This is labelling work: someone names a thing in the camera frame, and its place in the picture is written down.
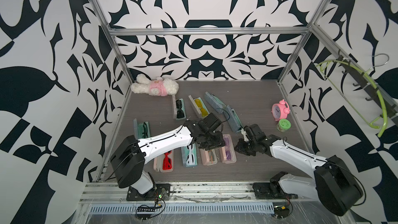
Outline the mint case with white sunglasses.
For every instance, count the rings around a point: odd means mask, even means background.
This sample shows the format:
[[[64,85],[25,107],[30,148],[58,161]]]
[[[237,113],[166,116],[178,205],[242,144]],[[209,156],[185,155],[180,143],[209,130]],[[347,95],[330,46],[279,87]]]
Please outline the mint case with white sunglasses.
[[[195,144],[181,147],[182,165],[184,167],[195,167],[198,165],[197,149]]]

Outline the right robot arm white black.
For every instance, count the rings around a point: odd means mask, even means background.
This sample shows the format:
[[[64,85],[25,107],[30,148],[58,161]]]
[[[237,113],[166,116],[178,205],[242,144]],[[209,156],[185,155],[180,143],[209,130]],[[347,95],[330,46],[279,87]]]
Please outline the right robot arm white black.
[[[279,193],[299,195],[319,201],[329,212],[344,216],[360,199],[366,199],[363,184],[337,156],[318,156],[299,149],[286,139],[265,135],[257,125],[241,130],[243,137],[235,151],[255,156],[258,153],[282,160],[301,170],[307,177],[280,172],[270,183]]]

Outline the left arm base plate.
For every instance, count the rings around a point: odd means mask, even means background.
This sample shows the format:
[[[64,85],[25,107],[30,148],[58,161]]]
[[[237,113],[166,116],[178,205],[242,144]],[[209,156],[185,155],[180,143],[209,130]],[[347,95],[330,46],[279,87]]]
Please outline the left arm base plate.
[[[168,200],[170,197],[170,191],[171,184],[155,184],[155,186],[145,194],[140,194],[136,189],[130,186],[126,200],[128,202]]]

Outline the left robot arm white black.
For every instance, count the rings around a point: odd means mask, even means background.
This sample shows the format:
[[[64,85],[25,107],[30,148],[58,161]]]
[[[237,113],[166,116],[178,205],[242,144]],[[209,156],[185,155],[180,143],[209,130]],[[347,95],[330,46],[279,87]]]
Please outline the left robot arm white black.
[[[126,137],[110,157],[113,172],[107,179],[114,178],[119,188],[132,187],[144,195],[154,188],[154,180],[144,171],[144,166],[154,158],[168,151],[191,144],[199,144],[204,150],[225,146],[222,131],[223,122],[218,117],[207,116],[200,120],[186,120],[181,126],[169,132],[146,139]]]

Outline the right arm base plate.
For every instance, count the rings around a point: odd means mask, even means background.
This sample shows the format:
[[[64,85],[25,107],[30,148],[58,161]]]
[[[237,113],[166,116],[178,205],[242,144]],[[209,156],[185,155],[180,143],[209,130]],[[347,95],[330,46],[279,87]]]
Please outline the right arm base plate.
[[[287,175],[287,172],[279,172],[268,183],[253,183],[252,188],[258,199],[286,199],[292,194],[285,193],[279,185],[279,180]]]

